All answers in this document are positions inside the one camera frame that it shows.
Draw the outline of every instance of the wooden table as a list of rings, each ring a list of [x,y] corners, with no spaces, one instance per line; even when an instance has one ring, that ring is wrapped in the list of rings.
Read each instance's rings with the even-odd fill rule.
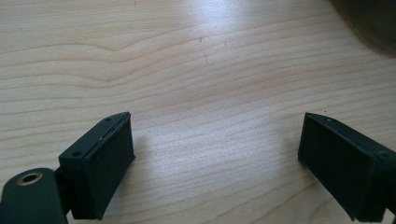
[[[396,59],[327,0],[0,2],[0,187],[130,111],[102,224],[350,223],[297,161],[304,113],[396,149],[395,99]]]

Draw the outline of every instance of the dark object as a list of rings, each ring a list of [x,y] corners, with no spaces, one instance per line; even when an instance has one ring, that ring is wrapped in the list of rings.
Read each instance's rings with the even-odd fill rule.
[[[345,124],[305,114],[299,160],[362,222],[379,222],[396,211],[396,153]]]
[[[363,39],[396,55],[396,0],[332,0],[332,3]]]
[[[134,159],[130,113],[101,120],[59,157],[55,172],[37,168],[11,178],[3,189],[0,223],[67,223],[102,219]]]

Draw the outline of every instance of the screw hole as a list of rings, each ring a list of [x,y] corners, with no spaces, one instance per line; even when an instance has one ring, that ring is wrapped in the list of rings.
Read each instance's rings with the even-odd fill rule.
[[[28,175],[24,175],[17,181],[17,185],[19,186],[31,185],[37,182],[39,179],[41,179],[41,177],[43,177],[43,174],[41,173],[31,173]]]
[[[73,152],[73,156],[74,157],[77,157],[77,156],[80,156],[81,155],[81,152],[80,151],[75,151],[75,152]]]
[[[378,153],[378,155],[379,155],[380,157],[382,157],[382,158],[387,158],[387,157],[390,156],[390,155],[388,154],[388,152],[386,152],[386,151],[380,151],[380,152]]]

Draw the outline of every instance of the wood grain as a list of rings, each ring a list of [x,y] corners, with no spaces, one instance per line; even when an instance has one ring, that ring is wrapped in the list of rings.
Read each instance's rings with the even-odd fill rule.
[[[100,223],[350,223],[297,162],[304,112],[395,149],[395,86],[326,0],[4,0],[0,187],[130,111]]]

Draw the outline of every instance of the hole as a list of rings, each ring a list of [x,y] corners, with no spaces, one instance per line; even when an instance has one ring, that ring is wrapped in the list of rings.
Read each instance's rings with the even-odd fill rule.
[[[387,157],[390,156],[390,155],[388,154],[388,152],[386,152],[386,151],[380,151],[380,152],[378,152],[378,155],[379,155],[380,157],[382,157],[382,158],[387,158]]]
[[[74,157],[81,156],[81,152],[80,151],[75,151],[75,152],[73,152],[73,156]]]
[[[17,181],[17,185],[19,186],[31,185],[37,182],[39,179],[41,179],[41,177],[43,177],[43,174],[41,173],[31,173],[28,175],[24,175]]]

